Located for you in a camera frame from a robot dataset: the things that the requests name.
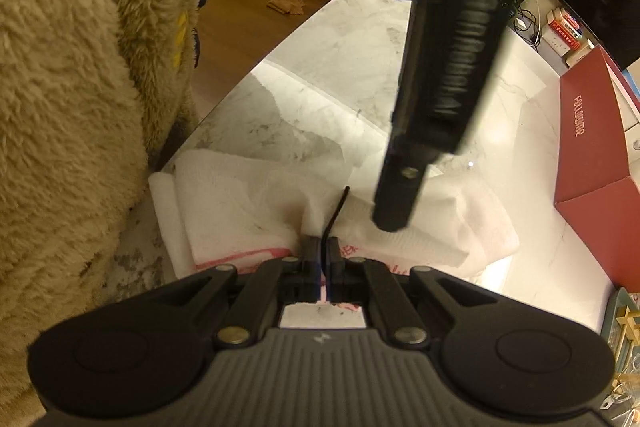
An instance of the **wooden floor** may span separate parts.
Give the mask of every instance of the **wooden floor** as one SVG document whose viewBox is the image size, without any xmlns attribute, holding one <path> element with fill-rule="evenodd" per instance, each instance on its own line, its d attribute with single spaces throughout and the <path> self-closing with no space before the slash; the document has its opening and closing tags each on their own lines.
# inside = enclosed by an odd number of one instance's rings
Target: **wooden floor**
<svg viewBox="0 0 640 427">
<path fill-rule="evenodd" d="M 208 0 L 200 10 L 200 63 L 193 98 L 204 118 L 234 86 L 293 30 L 330 0 L 304 0 L 304 15 L 282 15 L 270 0 Z"/>
</svg>

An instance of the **ribbed surface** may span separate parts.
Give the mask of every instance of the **ribbed surface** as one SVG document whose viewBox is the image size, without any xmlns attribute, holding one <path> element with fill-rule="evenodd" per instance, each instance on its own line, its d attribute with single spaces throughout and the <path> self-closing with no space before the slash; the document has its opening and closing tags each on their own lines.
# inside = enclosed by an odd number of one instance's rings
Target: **ribbed surface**
<svg viewBox="0 0 640 427">
<path fill-rule="evenodd" d="M 271 330 L 250 349 L 219 354 L 187 396 L 120 421 L 52 413 L 38 427 L 506 427 L 524 424 L 473 409 L 420 353 L 374 330 Z M 554 426 L 605 424 L 587 414 Z"/>
</svg>

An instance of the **marble table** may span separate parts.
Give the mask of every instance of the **marble table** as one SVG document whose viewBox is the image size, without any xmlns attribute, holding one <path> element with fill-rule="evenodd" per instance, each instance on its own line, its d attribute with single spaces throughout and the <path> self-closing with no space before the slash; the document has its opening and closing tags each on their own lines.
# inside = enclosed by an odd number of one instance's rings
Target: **marble table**
<svg viewBox="0 0 640 427">
<path fill-rule="evenodd" d="M 181 150 L 302 163 L 370 193 L 390 127 L 408 15 L 406 2 L 332 0 L 248 74 Z M 612 285 L 553 207 L 558 74 L 505 31 L 490 84 L 461 154 L 437 165 L 480 172 L 520 238 L 519 252 L 491 265 L 478 282 L 597 330 Z M 121 299 L 172 277 L 147 197 L 130 216 L 104 294 Z"/>
</svg>

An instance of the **white towel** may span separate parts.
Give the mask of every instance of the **white towel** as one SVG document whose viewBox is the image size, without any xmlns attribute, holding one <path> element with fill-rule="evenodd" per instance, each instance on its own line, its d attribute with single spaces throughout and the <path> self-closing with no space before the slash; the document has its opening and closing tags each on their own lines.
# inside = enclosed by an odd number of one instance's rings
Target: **white towel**
<svg viewBox="0 0 640 427">
<path fill-rule="evenodd" d="M 303 235 L 322 234 L 343 190 L 301 166 L 210 150 L 183 153 L 174 174 L 153 174 L 149 186 L 179 278 L 220 263 L 250 271 L 295 254 Z M 377 229 L 371 210 L 350 195 L 332 235 L 346 257 L 380 259 L 398 273 L 427 264 L 469 277 L 518 248 L 506 211 L 472 171 L 430 178 L 401 232 Z"/>
</svg>

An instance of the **brown fuzzy jacket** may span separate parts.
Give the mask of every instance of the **brown fuzzy jacket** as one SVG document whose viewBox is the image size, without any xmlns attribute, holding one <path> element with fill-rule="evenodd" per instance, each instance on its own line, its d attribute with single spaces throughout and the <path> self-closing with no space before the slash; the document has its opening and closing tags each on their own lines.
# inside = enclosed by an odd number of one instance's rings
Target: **brown fuzzy jacket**
<svg viewBox="0 0 640 427">
<path fill-rule="evenodd" d="M 0 0 L 3 427 L 42 413 L 26 346 L 94 304 L 148 166 L 193 128 L 196 5 Z"/>
</svg>

